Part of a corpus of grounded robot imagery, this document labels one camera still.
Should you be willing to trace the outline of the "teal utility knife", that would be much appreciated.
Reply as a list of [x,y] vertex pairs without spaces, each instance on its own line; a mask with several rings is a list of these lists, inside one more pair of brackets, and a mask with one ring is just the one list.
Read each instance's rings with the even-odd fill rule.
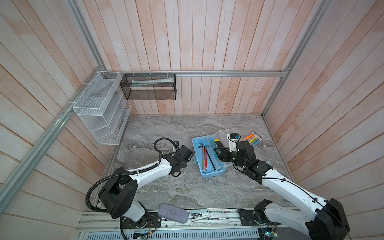
[[211,141],[211,145],[212,145],[212,147],[213,147],[213,151],[214,151],[216,157],[219,158],[218,155],[217,155],[217,153],[216,153],[216,150],[215,150],[215,148],[216,148],[215,142],[214,142],[214,141]]

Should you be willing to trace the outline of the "black hex key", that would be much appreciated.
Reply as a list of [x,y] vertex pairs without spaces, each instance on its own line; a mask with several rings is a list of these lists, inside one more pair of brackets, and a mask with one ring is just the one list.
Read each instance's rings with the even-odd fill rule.
[[212,168],[214,169],[214,171],[216,170],[216,167],[211,159],[211,156],[209,155],[209,152],[208,152],[208,146],[207,146],[207,155],[208,155],[208,163],[211,163],[211,166]]

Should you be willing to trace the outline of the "red handled hex key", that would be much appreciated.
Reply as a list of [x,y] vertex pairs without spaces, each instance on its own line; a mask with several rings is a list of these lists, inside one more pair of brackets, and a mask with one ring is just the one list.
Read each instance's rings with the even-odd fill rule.
[[204,158],[204,171],[208,171],[208,155],[207,155],[207,146],[203,146],[203,158]]

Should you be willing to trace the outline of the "blue plastic tool box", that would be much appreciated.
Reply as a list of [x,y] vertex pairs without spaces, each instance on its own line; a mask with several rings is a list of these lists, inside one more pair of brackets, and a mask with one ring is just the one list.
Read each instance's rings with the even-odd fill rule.
[[194,162],[198,164],[203,179],[220,176],[227,170],[227,165],[217,157],[213,135],[193,138],[192,143],[195,151]]

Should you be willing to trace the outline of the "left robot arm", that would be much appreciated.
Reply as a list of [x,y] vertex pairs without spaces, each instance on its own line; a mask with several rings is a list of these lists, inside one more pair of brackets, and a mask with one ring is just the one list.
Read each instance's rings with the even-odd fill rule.
[[[157,161],[136,170],[118,168],[112,175],[90,187],[85,203],[90,210],[109,213],[112,219],[119,219],[121,224],[124,220],[130,220],[137,228],[152,228],[148,210],[139,201],[134,200],[137,190],[161,177],[178,177],[193,154],[193,151],[182,145],[169,154],[160,152]],[[92,205],[90,200],[91,194],[99,185],[102,185],[102,188],[98,198],[104,206],[103,209]]]

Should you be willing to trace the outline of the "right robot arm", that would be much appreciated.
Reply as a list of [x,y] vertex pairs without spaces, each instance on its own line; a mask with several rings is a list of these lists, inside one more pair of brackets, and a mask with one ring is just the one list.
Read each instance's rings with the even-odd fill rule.
[[258,160],[247,141],[229,139],[227,148],[219,140],[215,140],[215,144],[219,160],[231,162],[240,173],[272,189],[298,208],[295,211],[262,200],[254,208],[254,222],[267,227],[280,223],[312,240],[343,240],[350,235],[350,226],[339,201],[326,200],[285,178],[272,165]]

